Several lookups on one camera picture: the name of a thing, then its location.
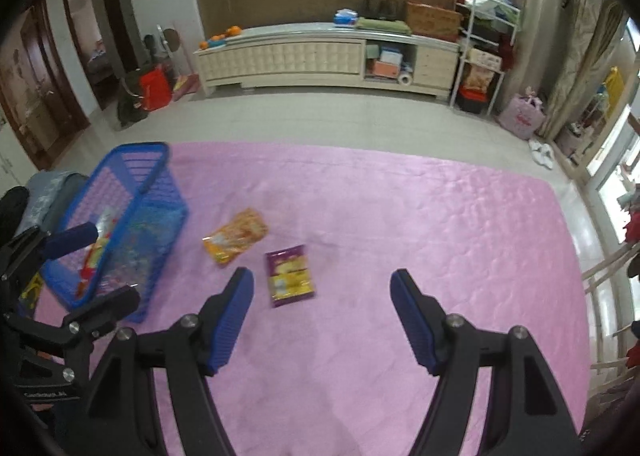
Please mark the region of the blue plastic basket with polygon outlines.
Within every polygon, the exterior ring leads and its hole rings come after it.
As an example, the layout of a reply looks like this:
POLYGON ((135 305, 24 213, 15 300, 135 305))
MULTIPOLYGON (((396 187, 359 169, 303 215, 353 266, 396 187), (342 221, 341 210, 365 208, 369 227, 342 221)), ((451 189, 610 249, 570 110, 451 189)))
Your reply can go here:
POLYGON ((169 158, 166 143, 128 143, 111 150, 93 170, 58 229, 86 222, 96 225, 105 207, 116 210, 117 223, 84 297, 76 299, 75 291, 89 246, 44 265, 43 280, 65 310, 76 310, 96 297, 131 286, 140 295, 140 305, 127 320, 145 320, 189 214, 171 175, 169 158))

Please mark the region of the orange chips snack bag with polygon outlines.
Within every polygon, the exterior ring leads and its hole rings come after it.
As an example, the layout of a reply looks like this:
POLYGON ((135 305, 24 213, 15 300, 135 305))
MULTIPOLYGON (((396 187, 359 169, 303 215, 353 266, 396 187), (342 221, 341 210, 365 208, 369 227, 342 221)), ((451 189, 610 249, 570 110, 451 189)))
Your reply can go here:
POLYGON ((257 210, 247 208, 205 236, 203 246, 216 265, 224 267, 260 242, 269 229, 257 210))

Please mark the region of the purple yellow snack bag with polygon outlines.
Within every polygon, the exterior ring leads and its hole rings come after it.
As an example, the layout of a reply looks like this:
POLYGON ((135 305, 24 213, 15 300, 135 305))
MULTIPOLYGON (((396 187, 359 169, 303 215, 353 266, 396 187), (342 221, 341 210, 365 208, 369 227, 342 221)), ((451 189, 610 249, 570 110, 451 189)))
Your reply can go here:
POLYGON ((265 254, 268 287, 274 307, 314 297, 316 287, 304 245, 265 254))

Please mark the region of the large red yellow snack bag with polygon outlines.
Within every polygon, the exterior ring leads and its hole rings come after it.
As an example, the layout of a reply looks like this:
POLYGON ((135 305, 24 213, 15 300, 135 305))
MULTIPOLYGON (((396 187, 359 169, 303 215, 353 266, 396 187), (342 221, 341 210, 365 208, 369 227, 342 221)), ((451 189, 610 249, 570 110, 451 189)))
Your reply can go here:
POLYGON ((87 248, 84 263, 81 265, 79 270, 80 281, 75 291, 76 299, 84 297, 85 293, 88 291, 89 284, 94 274, 96 274, 96 269, 98 268, 101 257, 104 254, 105 246, 111 239, 116 223, 116 210, 112 207, 105 207, 98 218, 98 222, 96 223, 98 238, 87 248))

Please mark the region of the grey embroidered chair cover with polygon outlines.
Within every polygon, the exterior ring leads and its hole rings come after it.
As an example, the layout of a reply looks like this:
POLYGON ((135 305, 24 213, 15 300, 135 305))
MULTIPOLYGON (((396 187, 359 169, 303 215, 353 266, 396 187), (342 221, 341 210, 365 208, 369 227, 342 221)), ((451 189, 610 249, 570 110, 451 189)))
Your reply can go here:
POLYGON ((35 225, 54 233, 87 180, 87 176, 74 171, 37 172, 26 184, 29 199, 16 235, 35 225))

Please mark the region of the red bag on floor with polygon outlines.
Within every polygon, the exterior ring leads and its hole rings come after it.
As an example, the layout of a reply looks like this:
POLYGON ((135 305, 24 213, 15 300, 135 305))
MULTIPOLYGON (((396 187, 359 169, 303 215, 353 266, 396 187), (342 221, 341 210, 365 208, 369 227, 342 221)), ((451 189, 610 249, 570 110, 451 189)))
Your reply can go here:
POLYGON ((155 66, 150 72, 143 74, 139 79, 142 97, 142 108, 146 112, 163 109, 172 100, 172 90, 163 68, 155 66))

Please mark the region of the pink quilted table cover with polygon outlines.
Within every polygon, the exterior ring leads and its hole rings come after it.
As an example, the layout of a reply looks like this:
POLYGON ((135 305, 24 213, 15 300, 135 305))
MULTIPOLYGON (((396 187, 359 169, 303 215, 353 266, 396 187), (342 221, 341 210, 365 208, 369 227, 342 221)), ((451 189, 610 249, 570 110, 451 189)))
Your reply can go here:
POLYGON ((232 274, 203 239, 253 208, 268 234, 238 259, 255 296, 209 381, 240 455, 405 455, 436 381, 390 300, 410 272, 450 313, 526 327, 575 422, 590 349, 582 271, 552 187, 503 170, 335 147, 178 143, 169 168, 189 216, 139 333, 198 311, 232 274), (271 303, 265 254, 304 245, 316 293, 271 303))

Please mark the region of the broom and dustpan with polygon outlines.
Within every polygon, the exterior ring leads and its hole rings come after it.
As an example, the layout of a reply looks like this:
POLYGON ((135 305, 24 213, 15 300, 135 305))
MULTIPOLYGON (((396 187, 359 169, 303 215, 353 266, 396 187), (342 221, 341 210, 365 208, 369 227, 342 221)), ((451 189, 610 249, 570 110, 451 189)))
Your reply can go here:
POLYGON ((174 28, 163 28, 160 24, 157 24, 156 30, 165 51, 165 71, 171 74, 172 101, 177 102, 189 94, 196 94, 200 89, 200 77, 192 68, 189 58, 186 58, 186 64, 178 60, 177 53, 182 48, 179 33, 174 28))

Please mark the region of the white slippers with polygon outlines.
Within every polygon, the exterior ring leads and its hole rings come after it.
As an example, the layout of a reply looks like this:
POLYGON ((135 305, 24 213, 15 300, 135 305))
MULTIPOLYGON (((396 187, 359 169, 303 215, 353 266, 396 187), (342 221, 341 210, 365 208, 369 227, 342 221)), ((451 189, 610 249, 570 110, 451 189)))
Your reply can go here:
POLYGON ((528 141, 529 151, 532 154, 534 162, 544 167, 545 169, 552 170, 554 166, 553 150, 552 147, 543 142, 539 142, 535 139, 528 141))

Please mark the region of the pink tote bag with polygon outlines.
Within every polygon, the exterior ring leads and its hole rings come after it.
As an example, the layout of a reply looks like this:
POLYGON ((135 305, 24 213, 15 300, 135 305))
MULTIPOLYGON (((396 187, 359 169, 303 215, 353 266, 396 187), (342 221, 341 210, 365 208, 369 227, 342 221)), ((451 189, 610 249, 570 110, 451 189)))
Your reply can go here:
POLYGON ((501 128, 524 141, 533 138, 535 132, 544 122, 542 101, 536 96, 515 94, 506 108, 498 115, 501 128))

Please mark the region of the cream TV cabinet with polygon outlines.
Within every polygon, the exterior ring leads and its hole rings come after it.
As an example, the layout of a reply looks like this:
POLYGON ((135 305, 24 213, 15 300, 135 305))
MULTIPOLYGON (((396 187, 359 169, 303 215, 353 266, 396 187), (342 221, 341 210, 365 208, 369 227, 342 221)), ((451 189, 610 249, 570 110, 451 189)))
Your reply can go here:
POLYGON ((205 91, 222 86, 364 88, 424 94, 454 88, 459 46, 419 35, 333 23, 247 28, 194 52, 205 91))

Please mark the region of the blue tissue pack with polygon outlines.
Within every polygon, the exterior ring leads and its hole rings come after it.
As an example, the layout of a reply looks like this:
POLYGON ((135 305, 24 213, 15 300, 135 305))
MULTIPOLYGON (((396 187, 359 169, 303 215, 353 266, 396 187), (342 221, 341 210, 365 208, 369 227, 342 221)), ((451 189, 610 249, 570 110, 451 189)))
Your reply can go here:
POLYGON ((336 26, 351 27, 357 23, 358 19, 359 14, 357 11, 344 8, 334 13, 333 24, 336 26))

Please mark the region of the standing air conditioner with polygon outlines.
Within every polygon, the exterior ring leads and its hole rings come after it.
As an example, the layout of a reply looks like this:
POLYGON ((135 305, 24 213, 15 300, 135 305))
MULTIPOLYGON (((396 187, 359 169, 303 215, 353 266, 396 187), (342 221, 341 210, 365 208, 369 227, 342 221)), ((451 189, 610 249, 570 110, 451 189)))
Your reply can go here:
POLYGON ((514 0, 521 9, 514 42, 514 65, 504 79, 503 94, 510 98, 527 87, 540 88, 551 56, 563 0, 514 0))

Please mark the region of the white metal shelf rack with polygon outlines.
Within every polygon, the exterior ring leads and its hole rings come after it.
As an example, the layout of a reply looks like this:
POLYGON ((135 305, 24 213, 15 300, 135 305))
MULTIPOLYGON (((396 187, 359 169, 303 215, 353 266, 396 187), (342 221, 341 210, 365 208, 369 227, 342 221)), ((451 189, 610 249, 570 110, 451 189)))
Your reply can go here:
POLYGON ((471 96, 492 113, 506 73, 514 65, 514 45, 522 12, 514 0, 454 0, 459 23, 459 60, 449 103, 471 96))

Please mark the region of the cardboard box on cabinet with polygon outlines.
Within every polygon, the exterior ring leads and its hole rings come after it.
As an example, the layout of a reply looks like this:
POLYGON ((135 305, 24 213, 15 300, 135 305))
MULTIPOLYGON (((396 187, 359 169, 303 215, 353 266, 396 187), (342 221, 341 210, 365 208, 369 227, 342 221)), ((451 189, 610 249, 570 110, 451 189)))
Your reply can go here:
POLYGON ((457 11, 408 1, 406 23, 413 34, 455 42, 462 15, 457 11))

